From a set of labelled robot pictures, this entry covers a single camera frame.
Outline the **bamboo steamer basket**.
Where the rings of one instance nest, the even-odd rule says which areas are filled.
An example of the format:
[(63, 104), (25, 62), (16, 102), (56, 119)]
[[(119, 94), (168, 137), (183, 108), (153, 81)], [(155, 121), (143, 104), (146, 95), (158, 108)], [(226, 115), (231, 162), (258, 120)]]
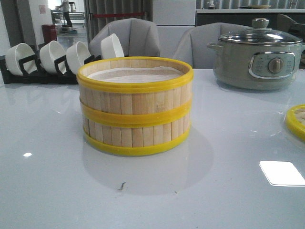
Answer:
[[(109, 83), (88, 78), (91, 73), (115, 68), (172, 67), (183, 72), (174, 79), (152, 83)], [(99, 60), (77, 73), (83, 115), (112, 127), (149, 127), (173, 122), (190, 113), (192, 67), (160, 57), (123, 57)]]
[(85, 140), (94, 148), (120, 156), (147, 156), (181, 144), (189, 135), (190, 114), (173, 122), (149, 127), (112, 127), (83, 117)]

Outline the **yellow woven steamer lid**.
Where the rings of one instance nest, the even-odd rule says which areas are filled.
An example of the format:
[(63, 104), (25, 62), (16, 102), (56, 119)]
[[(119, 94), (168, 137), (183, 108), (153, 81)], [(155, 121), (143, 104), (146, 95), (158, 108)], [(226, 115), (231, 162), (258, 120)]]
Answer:
[(305, 141), (305, 105), (291, 107), (285, 116), (285, 125), (289, 131), (303, 142)]

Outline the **grey chair left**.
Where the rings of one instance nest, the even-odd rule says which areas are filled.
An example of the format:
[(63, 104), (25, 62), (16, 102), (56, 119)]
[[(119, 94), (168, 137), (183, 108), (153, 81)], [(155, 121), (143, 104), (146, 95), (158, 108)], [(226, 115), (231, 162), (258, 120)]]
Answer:
[(125, 56), (160, 56), (157, 25), (152, 21), (129, 18), (108, 23), (88, 44), (92, 55), (101, 55), (101, 41), (116, 34)]

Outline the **grey chair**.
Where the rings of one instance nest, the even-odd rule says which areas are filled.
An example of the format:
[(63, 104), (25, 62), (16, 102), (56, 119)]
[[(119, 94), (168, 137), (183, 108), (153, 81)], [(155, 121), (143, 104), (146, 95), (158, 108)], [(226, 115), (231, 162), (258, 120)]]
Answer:
[(245, 28), (247, 26), (217, 22), (189, 29), (176, 46), (173, 59), (186, 62), (195, 69), (212, 69), (216, 52), (207, 45), (217, 43), (222, 34)]
[(160, 56), (157, 25), (152, 21), (129, 18), (108, 23), (88, 44), (92, 55), (101, 55), (101, 41), (116, 34), (125, 56)]

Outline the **white bowl right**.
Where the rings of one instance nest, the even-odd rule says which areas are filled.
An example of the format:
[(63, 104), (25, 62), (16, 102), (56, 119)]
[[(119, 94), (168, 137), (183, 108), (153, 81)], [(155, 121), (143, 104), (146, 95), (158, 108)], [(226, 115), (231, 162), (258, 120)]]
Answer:
[(115, 33), (101, 41), (101, 53), (103, 59), (124, 57), (122, 45)]

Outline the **white bowl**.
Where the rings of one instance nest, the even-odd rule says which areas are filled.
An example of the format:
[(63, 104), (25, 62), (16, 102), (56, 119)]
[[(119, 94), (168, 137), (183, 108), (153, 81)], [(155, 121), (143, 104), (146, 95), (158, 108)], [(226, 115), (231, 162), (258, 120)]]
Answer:
[(5, 55), (8, 70), (13, 75), (22, 76), (23, 73), (19, 65), (19, 60), (31, 55), (34, 55), (34, 51), (28, 44), (19, 43), (18, 45), (11, 47)]
[(50, 74), (57, 74), (54, 61), (66, 55), (66, 51), (57, 41), (51, 41), (40, 50), (40, 60), (43, 68)]
[(103, 59), (124, 57), (122, 45), (115, 33), (101, 41), (101, 53)]
[(91, 56), (88, 47), (83, 42), (77, 42), (66, 50), (66, 59), (69, 69), (77, 74), (84, 61)]

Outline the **grey chair right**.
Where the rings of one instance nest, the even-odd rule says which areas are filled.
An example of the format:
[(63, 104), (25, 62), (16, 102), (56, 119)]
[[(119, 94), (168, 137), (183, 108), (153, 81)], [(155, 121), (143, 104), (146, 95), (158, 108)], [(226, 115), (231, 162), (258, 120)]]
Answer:
[(212, 69), (216, 52), (207, 45), (217, 43), (222, 34), (245, 28), (247, 26), (217, 22), (189, 29), (176, 46), (173, 59), (186, 62), (195, 69)]

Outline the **white cabinet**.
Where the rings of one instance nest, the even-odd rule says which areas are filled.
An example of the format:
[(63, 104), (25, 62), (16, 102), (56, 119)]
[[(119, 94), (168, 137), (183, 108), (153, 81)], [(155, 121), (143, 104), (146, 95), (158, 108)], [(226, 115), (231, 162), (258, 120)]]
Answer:
[(195, 0), (154, 0), (152, 21), (158, 27), (160, 56), (171, 58), (185, 31), (195, 26)]

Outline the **grey electric cooking pot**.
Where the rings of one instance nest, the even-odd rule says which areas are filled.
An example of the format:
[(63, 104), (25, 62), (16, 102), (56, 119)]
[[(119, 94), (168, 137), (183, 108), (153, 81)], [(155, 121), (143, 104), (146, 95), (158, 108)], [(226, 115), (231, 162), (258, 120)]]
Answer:
[(296, 78), (305, 44), (256, 45), (232, 42), (209, 43), (216, 52), (213, 72), (228, 85), (253, 89), (277, 90)]

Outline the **black dish rack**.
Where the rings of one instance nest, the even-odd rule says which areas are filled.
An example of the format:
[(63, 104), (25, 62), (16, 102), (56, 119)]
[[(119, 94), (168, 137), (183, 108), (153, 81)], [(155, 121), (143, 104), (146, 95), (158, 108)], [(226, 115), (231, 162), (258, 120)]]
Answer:
[[(84, 61), (87, 64), (100, 60), (101, 56), (91, 55)], [(13, 75), (6, 66), (5, 55), (0, 57), (0, 69), (4, 83), (57, 83), (77, 84), (76, 74), (69, 69), (66, 55), (54, 61), (57, 74), (50, 74), (43, 68), (40, 60), (40, 51), (34, 51), (34, 55), (19, 60), (23, 73), (22, 76)]]

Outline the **red bin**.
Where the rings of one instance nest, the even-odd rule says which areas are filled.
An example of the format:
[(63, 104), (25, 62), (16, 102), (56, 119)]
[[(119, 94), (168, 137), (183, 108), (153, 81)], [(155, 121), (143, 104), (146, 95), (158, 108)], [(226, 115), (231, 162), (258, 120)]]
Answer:
[(44, 44), (48, 44), (51, 41), (57, 41), (56, 26), (54, 24), (44, 24), (41, 28)]

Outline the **grey counter shelf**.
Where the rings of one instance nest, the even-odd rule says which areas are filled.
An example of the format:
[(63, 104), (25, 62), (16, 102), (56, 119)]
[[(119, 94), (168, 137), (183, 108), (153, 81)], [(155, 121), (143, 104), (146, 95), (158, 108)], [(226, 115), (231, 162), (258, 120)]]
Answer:
[(196, 11), (195, 26), (216, 22), (251, 26), (254, 18), (269, 19), (269, 27), (277, 28), (277, 15), (284, 14), (298, 23), (304, 24), (304, 9), (202, 9)]

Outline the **glass pot lid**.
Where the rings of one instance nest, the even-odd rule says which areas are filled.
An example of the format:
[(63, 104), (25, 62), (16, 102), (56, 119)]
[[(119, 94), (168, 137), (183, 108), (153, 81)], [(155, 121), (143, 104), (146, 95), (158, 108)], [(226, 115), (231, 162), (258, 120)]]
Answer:
[(219, 41), (265, 46), (300, 45), (303, 43), (301, 38), (284, 31), (268, 28), (268, 24), (269, 20), (266, 18), (252, 19), (252, 27), (223, 34), (219, 37)]

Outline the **person in background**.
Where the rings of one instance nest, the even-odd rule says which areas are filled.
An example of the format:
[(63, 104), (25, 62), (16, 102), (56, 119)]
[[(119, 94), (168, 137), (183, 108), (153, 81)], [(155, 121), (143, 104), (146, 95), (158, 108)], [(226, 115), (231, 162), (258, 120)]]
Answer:
[(72, 22), (70, 20), (70, 15), (69, 15), (69, 13), (70, 13), (69, 1), (68, 0), (63, 0), (61, 2), (61, 5), (56, 6), (57, 10), (60, 9), (60, 8), (62, 9), (63, 16), (64, 16), (64, 19), (67, 22), (67, 25), (69, 27), (72, 27)]

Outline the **white bowl far left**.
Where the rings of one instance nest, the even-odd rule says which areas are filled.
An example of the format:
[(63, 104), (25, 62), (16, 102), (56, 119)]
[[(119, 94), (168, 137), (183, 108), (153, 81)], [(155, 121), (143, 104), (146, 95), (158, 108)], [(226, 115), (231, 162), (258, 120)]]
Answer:
[(18, 45), (11, 47), (5, 55), (8, 70), (13, 75), (22, 76), (23, 73), (19, 65), (19, 60), (31, 55), (34, 55), (34, 51), (28, 44), (19, 43)]

